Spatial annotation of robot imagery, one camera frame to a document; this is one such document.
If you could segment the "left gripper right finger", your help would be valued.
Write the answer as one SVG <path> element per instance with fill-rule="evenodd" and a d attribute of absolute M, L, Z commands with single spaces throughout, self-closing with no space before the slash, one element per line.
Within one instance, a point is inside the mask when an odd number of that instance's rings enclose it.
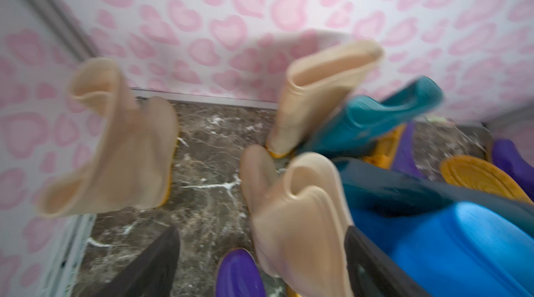
<path fill-rule="evenodd" d="M 430 295 L 357 227 L 347 229 L 344 249 L 355 296 Z"/>

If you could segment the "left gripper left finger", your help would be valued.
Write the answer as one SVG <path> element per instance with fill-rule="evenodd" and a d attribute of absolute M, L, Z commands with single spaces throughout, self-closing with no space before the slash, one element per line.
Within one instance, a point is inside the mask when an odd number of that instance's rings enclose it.
<path fill-rule="evenodd" d="M 95 295 L 169 296 L 180 249 L 179 230 L 172 225 Z"/>

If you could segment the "beige boot pair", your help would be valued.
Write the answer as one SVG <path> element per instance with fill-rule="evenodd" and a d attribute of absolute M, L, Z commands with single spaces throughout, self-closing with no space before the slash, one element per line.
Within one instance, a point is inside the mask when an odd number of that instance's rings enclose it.
<path fill-rule="evenodd" d="M 56 218 L 165 204 L 179 136 L 174 106 L 161 97 L 140 104 L 118 64 L 104 57 L 82 63 L 69 94 L 103 117 L 105 128 L 93 157 L 40 193 L 38 213 Z"/>
<path fill-rule="evenodd" d="M 280 175 L 268 151 L 251 145 L 240 179 L 263 271 L 300 296 L 352 296 L 344 240 L 353 219 L 332 161 L 306 152 Z"/>

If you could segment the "blue boot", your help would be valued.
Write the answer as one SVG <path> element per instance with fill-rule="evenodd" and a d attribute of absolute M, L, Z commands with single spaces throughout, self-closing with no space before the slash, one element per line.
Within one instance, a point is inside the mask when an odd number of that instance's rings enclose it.
<path fill-rule="evenodd" d="M 432 296 L 532 296 L 533 238 L 471 202 L 384 217 L 353 209 L 356 227 Z"/>

